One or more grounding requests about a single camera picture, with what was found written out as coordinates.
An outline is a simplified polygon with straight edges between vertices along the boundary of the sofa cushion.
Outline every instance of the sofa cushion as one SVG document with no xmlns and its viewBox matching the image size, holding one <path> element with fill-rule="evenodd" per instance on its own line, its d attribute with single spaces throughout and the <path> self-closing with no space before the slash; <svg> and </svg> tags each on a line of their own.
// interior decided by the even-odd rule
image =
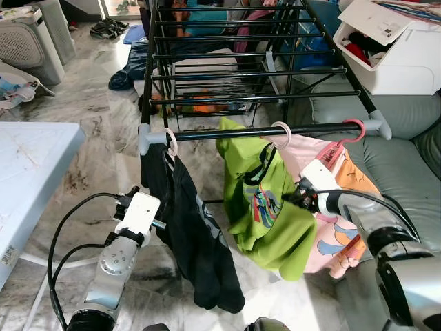
<svg viewBox="0 0 441 331">
<path fill-rule="evenodd" d="M 324 134 L 320 139 L 337 141 L 353 134 Z M 365 137 L 346 143 L 353 162 L 383 194 L 393 197 L 406 211 L 422 242 L 441 251 L 441 181 L 423 161 L 415 145 L 404 139 L 386 141 Z"/>
<path fill-rule="evenodd" d="M 324 75 L 300 75 L 296 79 L 313 83 Z M 332 77 L 318 84 L 313 93 L 353 90 L 346 79 Z M 429 95 L 369 95 L 383 113 L 395 138 L 411 139 L 424 132 L 441 116 L 441 97 Z M 333 123 L 348 118 L 368 119 L 358 97 L 315 97 L 309 103 L 295 103 L 295 124 Z"/>
<path fill-rule="evenodd" d="M 438 122 L 428 132 L 420 134 L 413 142 L 422 159 L 441 179 L 441 122 Z"/>
</svg>

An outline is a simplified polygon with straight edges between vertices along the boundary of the marble floor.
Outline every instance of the marble floor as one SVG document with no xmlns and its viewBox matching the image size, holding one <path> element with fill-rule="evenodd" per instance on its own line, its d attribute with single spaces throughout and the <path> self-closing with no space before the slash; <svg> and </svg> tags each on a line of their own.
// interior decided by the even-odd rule
<svg viewBox="0 0 441 331">
<path fill-rule="evenodd" d="M 58 222 L 74 204 L 96 192 L 127 192 L 133 185 L 140 185 L 136 151 L 138 96 L 134 90 L 114 92 L 107 88 L 111 75 L 125 65 L 130 47 L 122 44 L 124 36 L 113 41 L 92 39 L 91 26 L 84 23 L 72 33 L 77 56 L 65 66 L 62 83 L 53 87 L 55 97 L 39 97 L 8 112 L 0 110 L 0 121 L 77 122 L 87 136 L 25 247 L 26 252 L 44 259 Z M 259 110 L 256 125 L 269 125 L 272 117 L 280 118 L 277 110 Z M 249 124 L 251 117 L 235 120 Z M 183 119 L 181 128 L 216 127 L 217 123 L 216 117 Z M 153 130 L 160 130 L 161 126 L 161 118 L 152 120 Z M 170 126 L 176 127 L 173 119 Z M 223 161 L 216 153 L 214 141 L 182 142 L 179 156 L 202 198 L 222 197 Z M 348 329 L 325 273 L 306 275 L 289 283 L 260 269 L 235 248 L 227 232 L 228 220 L 222 205 L 211 205 L 210 209 L 230 244 L 247 301 L 243 311 L 232 315 L 218 308 L 207 311 L 194 305 L 191 284 L 180 275 L 170 250 L 153 234 L 127 285 L 115 330 L 141 331 L 153 323 L 166 323 L 171 331 L 239 331 L 261 316 L 279 319 L 292 331 Z M 66 223 L 55 258 L 60 259 L 74 245 L 103 241 L 116 225 L 113 213 L 114 203 L 108 198 L 81 208 Z M 78 252 L 75 259 L 97 254 L 91 249 Z M 57 289 L 67 320 L 94 268 L 89 265 L 60 274 Z M 23 329 L 44 277 L 45 268 L 19 260 L 0 291 L 0 330 Z M 29 330 L 61 330 L 47 290 Z"/>
</svg>

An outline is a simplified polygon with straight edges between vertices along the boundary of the white box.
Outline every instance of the white box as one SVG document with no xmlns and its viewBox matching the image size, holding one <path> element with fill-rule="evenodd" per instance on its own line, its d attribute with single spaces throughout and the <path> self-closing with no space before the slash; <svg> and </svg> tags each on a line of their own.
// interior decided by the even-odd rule
<svg viewBox="0 0 441 331">
<path fill-rule="evenodd" d="M 334 42 L 371 94 L 427 94 L 441 88 L 441 26 L 398 14 L 368 0 L 355 0 L 338 17 Z M 353 31 L 382 45 L 395 41 L 371 67 L 348 51 L 342 40 Z"/>
</svg>

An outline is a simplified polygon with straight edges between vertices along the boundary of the teal clothing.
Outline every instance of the teal clothing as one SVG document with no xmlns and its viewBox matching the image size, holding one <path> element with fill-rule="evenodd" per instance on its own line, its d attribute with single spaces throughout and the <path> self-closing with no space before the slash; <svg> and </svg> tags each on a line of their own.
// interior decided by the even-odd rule
<svg viewBox="0 0 441 331">
<path fill-rule="evenodd" d="M 211 8 L 212 6 L 206 6 L 206 5 L 194 5 L 196 3 L 196 0 L 188 1 L 189 7 L 207 7 Z M 191 12 L 190 17 L 188 19 L 188 22 L 199 22 L 199 21 L 227 21 L 227 11 L 226 10 L 220 10 L 220 11 L 197 11 L 197 12 Z M 185 31 L 190 33 L 192 36 L 216 36 L 218 34 L 222 34 L 225 28 L 188 28 Z"/>
</svg>

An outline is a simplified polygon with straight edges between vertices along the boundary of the pink plastic hanger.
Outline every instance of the pink plastic hanger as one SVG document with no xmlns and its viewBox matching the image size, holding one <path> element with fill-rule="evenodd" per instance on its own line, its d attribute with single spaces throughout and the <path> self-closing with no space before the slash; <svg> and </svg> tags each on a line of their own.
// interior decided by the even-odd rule
<svg viewBox="0 0 441 331">
<path fill-rule="evenodd" d="M 354 122 L 360 126 L 360 134 L 355 139 L 342 139 L 340 141 L 333 141 L 323 150 L 318 153 L 316 159 L 319 159 L 328 169 L 331 169 L 338 157 L 341 155 L 344 143 L 356 143 L 360 141 L 366 134 L 366 128 L 363 122 L 359 119 L 345 119 L 343 123 Z"/>
</svg>

